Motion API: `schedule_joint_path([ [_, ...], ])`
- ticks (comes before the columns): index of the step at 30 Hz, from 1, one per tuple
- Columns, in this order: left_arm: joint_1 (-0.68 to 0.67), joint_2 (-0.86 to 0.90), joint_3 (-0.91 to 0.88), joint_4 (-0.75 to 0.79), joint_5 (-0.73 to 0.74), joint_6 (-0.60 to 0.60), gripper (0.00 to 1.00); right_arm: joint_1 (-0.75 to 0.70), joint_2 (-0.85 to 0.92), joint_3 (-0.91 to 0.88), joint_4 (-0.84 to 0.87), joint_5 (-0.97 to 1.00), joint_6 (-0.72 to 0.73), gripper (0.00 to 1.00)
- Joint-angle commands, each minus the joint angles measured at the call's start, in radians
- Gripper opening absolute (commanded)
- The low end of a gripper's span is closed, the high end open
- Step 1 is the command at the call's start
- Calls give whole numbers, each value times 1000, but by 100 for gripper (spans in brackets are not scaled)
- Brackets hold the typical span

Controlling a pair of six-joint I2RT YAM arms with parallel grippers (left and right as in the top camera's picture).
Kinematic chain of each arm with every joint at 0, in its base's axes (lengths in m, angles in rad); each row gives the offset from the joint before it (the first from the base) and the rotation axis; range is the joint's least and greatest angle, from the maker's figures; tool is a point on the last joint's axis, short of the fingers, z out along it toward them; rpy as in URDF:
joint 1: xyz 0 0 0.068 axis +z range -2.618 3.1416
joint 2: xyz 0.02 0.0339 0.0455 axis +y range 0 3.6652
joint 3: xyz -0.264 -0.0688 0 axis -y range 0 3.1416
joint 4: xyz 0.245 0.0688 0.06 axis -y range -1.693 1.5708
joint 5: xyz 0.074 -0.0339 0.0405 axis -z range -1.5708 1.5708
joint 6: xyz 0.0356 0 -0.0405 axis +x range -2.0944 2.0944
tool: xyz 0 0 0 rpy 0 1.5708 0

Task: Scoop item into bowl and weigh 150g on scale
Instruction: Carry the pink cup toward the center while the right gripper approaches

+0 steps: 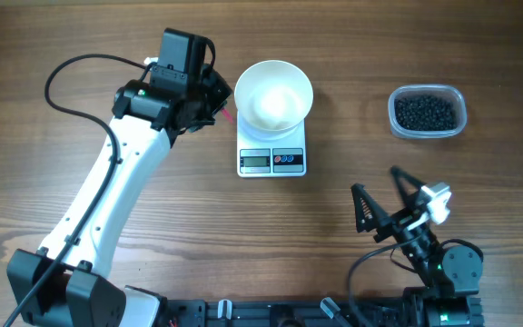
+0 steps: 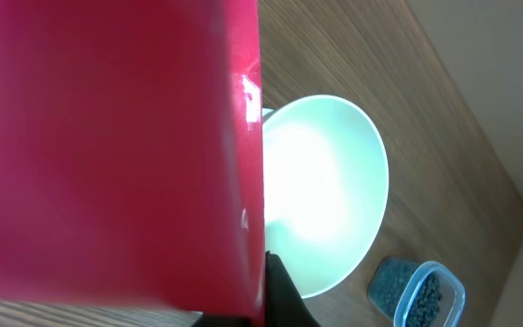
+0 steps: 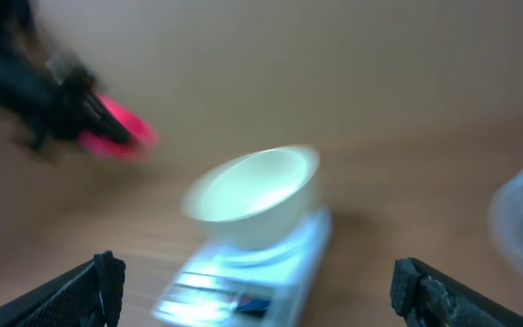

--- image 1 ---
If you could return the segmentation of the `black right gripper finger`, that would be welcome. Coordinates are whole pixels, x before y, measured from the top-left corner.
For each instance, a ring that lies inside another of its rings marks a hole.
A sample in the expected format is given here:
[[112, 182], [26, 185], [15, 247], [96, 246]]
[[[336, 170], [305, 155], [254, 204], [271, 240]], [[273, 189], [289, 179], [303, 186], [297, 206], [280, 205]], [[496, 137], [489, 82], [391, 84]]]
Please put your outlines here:
[[355, 207], [355, 221], [358, 233], [370, 232], [390, 224], [389, 215], [365, 190], [363, 184], [355, 183], [351, 188]]
[[[394, 183], [397, 187], [397, 190], [400, 195], [400, 199], [406, 208], [415, 209], [419, 206], [419, 191], [425, 185], [417, 177], [407, 173], [396, 165], [393, 165], [390, 168], [390, 174], [394, 180]], [[413, 193], [408, 193], [408, 186], [413, 186], [415, 191]]]

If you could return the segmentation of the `pink plastic measuring scoop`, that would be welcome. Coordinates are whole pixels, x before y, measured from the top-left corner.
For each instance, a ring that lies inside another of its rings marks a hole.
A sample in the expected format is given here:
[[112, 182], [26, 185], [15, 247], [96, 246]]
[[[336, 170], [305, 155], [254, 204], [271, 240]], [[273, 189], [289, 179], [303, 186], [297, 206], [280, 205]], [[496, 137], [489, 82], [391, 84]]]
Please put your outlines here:
[[225, 117], [225, 119], [226, 119], [229, 123], [231, 123], [231, 124], [234, 123], [234, 118], [233, 118], [233, 116], [229, 113], [229, 111], [228, 111], [227, 109], [225, 109], [225, 108], [221, 109], [221, 113], [222, 113], [222, 115]]

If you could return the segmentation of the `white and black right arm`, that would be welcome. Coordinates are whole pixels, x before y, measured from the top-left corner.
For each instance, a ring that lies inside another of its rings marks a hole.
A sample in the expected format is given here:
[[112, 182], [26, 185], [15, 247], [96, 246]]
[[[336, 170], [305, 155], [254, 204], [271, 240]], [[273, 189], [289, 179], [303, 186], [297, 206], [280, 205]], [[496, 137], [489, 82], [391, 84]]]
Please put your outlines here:
[[[390, 174], [403, 208], [387, 213], [366, 191], [355, 183], [351, 188], [358, 233], [375, 232], [380, 243], [392, 238], [395, 243], [360, 257], [349, 268], [346, 287], [349, 307], [360, 326], [381, 326], [393, 313], [393, 326], [482, 326], [479, 280], [483, 273], [484, 253], [461, 239], [438, 240], [431, 225], [447, 221], [452, 196], [446, 183], [425, 183], [398, 166]], [[356, 270], [370, 258], [400, 250], [410, 262], [407, 270], [419, 276], [421, 287], [408, 287], [401, 297], [387, 306], [387, 300], [361, 302], [352, 286]]]

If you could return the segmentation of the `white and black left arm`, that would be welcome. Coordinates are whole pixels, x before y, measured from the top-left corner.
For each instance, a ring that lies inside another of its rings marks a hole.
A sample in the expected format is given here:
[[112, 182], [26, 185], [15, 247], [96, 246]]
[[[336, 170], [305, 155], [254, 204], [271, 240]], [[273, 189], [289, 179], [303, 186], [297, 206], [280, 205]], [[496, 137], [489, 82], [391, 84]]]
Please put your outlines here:
[[211, 39], [168, 28], [157, 59], [117, 90], [104, 147], [68, 211], [35, 252], [17, 250], [6, 273], [11, 320], [41, 326], [174, 326], [156, 292], [108, 277], [123, 227], [177, 138], [214, 124], [232, 89], [216, 72]]

